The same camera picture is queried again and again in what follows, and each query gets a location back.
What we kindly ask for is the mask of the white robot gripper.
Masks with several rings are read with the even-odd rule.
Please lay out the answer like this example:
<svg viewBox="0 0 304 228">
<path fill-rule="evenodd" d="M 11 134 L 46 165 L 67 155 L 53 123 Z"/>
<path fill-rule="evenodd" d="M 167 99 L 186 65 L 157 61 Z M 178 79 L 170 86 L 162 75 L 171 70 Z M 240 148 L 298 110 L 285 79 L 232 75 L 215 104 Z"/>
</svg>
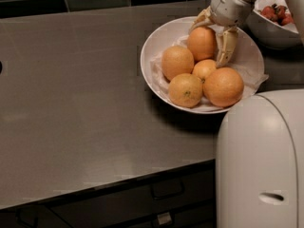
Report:
<svg viewBox="0 0 304 228">
<path fill-rule="evenodd" d="M 225 66 L 234 54 L 238 42 L 238 28 L 252 10 L 251 0 L 211 0 L 210 7 L 199 13 L 189 31 L 217 25 L 224 28 L 216 34 L 218 44 L 217 67 Z"/>
</svg>

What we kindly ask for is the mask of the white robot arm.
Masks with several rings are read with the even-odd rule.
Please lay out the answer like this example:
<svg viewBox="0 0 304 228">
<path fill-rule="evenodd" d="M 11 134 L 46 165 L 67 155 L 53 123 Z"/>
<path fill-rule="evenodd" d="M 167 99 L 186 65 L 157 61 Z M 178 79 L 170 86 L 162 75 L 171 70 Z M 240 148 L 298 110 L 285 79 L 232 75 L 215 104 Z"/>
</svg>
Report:
<svg viewBox="0 0 304 228">
<path fill-rule="evenodd" d="M 256 0 L 211 0 L 191 29 L 236 29 Z M 285 0 L 304 42 L 304 0 Z M 217 228 L 304 227 L 304 91 L 259 93 L 225 115 L 216 150 Z"/>
</svg>

